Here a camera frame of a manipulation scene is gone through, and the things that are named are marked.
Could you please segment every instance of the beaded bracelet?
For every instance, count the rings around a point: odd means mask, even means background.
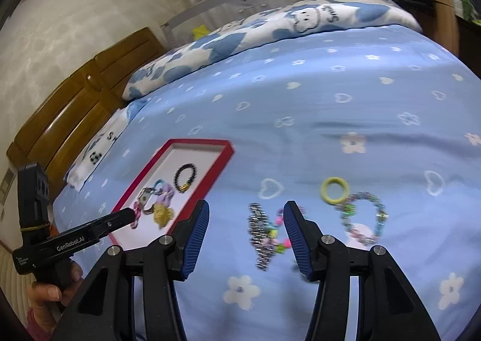
[[[369,200],[377,209],[376,212],[376,228],[374,230],[374,235],[372,237],[366,237],[361,234],[359,230],[353,227],[350,217],[355,215],[356,206],[353,204],[356,200]],[[345,227],[346,231],[349,232],[354,239],[364,245],[370,245],[376,243],[382,234],[384,224],[388,219],[388,214],[384,204],[381,203],[378,197],[369,192],[357,192],[349,195],[347,199],[336,206],[336,209],[341,211],[342,225]]]
[[[179,185],[180,173],[182,173],[186,169],[192,169],[192,174],[191,174],[191,176],[189,177],[189,179],[187,180],[186,183],[184,183],[183,185]],[[197,173],[197,169],[196,169],[196,167],[194,166],[193,163],[183,164],[179,169],[177,169],[176,174],[174,176],[174,186],[175,186],[175,188],[180,193],[187,192],[187,190],[191,187],[192,182],[194,182],[196,173]]]
[[[249,216],[249,228],[247,232],[251,235],[251,244],[257,251],[256,266],[266,271],[270,259],[275,254],[284,254],[287,249],[291,248],[289,238],[279,242],[277,240],[278,229],[284,223],[283,209],[277,211],[276,221],[274,224],[269,222],[269,218],[262,210],[259,203],[249,204],[252,215]]]

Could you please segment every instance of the yellow ring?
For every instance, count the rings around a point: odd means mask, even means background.
[[[339,184],[342,187],[342,196],[338,199],[331,199],[328,194],[327,194],[327,189],[330,184]],[[347,184],[346,180],[343,180],[342,178],[339,177],[329,177],[321,185],[321,188],[319,190],[321,193],[321,198],[327,203],[331,204],[332,206],[335,206],[336,204],[342,203],[344,200],[347,199],[347,196],[349,196],[349,185]]]

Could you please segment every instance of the blue and white pillowcase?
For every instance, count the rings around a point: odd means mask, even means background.
[[[420,31],[415,18],[391,0],[308,0],[229,23],[138,69],[122,98],[130,101],[239,52],[312,33],[399,24]]]
[[[126,108],[118,109],[85,146],[66,174],[66,182],[77,192],[80,192],[85,181],[97,168],[112,144],[148,101],[150,101],[148,98],[137,99]]]

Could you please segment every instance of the metal screw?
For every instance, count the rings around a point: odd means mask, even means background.
[[[375,246],[374,253],[376,253],[377,255],[384,255],[386,254],[386,249],[384,249],[382,246]]]
[[[173,240],[174,239],[170,235],[162,235],[162,237],[159,238],[159,243],[161,245],[168,245]]]
[[[111,246],[107,249],[108,255],[117,255],[120,253],[120,247],[118,246]]]
[[[323,235],[321,237],[321,241],[323,241],[326,245],[330,245],[336,242],[336,239],[332,235]]]

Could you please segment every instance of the finger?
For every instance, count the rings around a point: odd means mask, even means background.
[[[41,306],[44,302],[58,302],[62,298],[62,293],[55,285],[34,281],[27,285],[27,296],[32,304]]]
[[[56,302],[61,299],[60,290],[50,284],[33,282],[27,285],[27,296],[33,310],[35,322],[47,333],[52,333],[56,322],[45,302]]]
[[[63,290],[61,303],[65,307],[68,306],[83,281],[84,280],[81,278],[80,280],[73,282],[67,289]]]
[[[83,276],[84,272],[79,264],[75,261],[72,261],[72,279],[73,281],[79,281],[80,278]]]

